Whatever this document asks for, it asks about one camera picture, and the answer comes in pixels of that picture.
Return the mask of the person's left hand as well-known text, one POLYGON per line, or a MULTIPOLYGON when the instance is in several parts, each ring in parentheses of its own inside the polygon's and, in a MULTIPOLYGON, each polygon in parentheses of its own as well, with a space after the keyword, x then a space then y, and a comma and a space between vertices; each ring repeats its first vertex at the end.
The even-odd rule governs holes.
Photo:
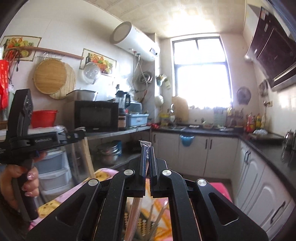
POLYGON ((22 175, 26 176, 26 181, 22 185, 22 192, 26 197, 39 196, 39 171, 35 166, 30 170, 18 165, 7 165, 1 172, 1 195, 8 205, 19 211, 19 202, 16 199, 14 181, 22 175))

